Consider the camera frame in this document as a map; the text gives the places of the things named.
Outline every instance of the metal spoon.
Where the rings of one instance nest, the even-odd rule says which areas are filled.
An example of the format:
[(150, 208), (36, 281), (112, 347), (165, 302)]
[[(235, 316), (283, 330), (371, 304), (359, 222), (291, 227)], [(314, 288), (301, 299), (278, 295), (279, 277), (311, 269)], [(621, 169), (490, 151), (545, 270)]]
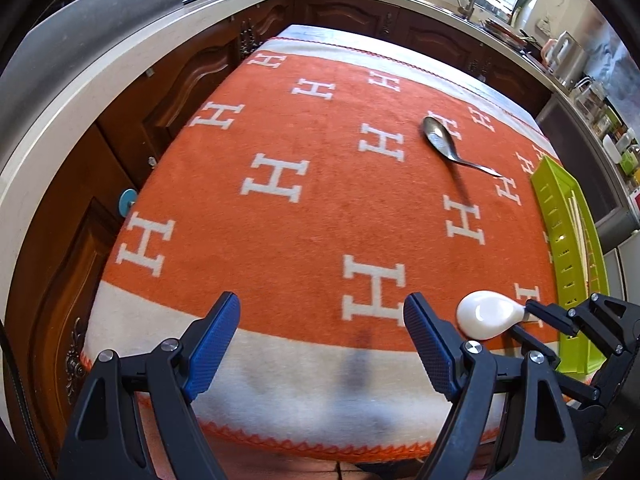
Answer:
[(451, 134), (439, 120), (433, 117), (425, 117), (422, 121), (422, 133), (431, 143), (431, 145), (436, 150), (438, 150), (441, 155), (443, 155), (445, 158), (448, 158), (451, 162), (461, 164), (462, 166), (468, 166), (470, 168), (476, 168), (476, 170), (484, 171), (491, 176), (504, 178), (500, 173), (492, 170), (491, 168), (462, 160), (458, 156), (456, 145), (453, 143)]

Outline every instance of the table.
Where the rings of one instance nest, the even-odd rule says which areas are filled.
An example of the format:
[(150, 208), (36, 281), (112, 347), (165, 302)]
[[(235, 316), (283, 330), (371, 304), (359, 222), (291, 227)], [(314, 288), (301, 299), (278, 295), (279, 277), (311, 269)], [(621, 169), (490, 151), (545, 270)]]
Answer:
[[(420, 134), (425, 115), (505, 178), (445, 163)], [(529, 182), (545, 153), (533, 119), (470, 76), (379, 40), (289, 27), (210, 96), (152, 173), (105, 268), (82, 358), (150, 351), (231, 290), (240, 328), (193, 403), (206, 433), (347, 462), (425, 456), (450, 404), (402, 301), (419, 290), (454, 321), (474, 290), (556, 300)], [(498, 399), (487, 438), (500, 412)]]

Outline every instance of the wooden cabinet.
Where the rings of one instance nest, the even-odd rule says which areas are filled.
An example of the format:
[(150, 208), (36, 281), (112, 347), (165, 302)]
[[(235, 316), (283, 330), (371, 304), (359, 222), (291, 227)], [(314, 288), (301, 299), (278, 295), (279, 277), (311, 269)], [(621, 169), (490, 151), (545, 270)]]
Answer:
[(398, 12), (375, 0), (296, 0), (294, 21), (392, 41)]
[(402, 9), (392, 42), (474, 75), (484, 45), (456, 28), (412, 10)]
[[(35, 429), (52, 465), (80, 384), (67, 374), (66, 352), (82, 344), (84, 326), (122, 217), (120, 193), (132, 182), (93, 125), (47, 189), (20, 250), (9, 292), (6, 330)], [(12, 427), (30, 449), (14, 389), (4, 374)]]
[(292, 17), (293, 0), (267, 0), (209, 27), (141, 74), (98, 117), (105, 138), (138, 187), (151, 172), (149, 158), (159, 160), (242, 58), (287, 28)]
[(523, 107), (534, 118), (551, 98), (551, 90), (500, 53), (485, 47), (479, 78)]

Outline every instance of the green basket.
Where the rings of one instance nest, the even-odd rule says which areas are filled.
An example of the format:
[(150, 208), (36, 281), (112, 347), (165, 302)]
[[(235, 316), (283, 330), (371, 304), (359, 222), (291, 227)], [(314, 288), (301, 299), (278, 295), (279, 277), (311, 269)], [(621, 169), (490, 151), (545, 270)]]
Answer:
[[(551, 245), (558, 303), (568, 310), (586, 300), (589, 293), (601, 292), (608, 295), (609, 283), (600, 239), (578, 182), (546, 155), (531, 176), (531, 182), (538, 197)], [(585, 226), (589, 290), (584, 282), (578, 240), (569, 214), (567, 200), (572, 191)], [(562, 359), (558, 370), (567, 374), (591, 374), (600, 368), (605, 360), (604, 355), (582, 332), (573, 338), (560, 334), (558, 355)]]

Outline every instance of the white ceramic spoon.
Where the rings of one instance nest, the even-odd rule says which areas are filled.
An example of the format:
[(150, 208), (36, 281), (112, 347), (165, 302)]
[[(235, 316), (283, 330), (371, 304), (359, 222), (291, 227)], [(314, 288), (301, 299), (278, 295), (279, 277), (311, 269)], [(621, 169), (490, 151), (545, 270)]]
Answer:
[(491, 290), (465, 296), (456, 313), (460, 330), (478, 341), (496, 337), (528, 317), (524, 306)]

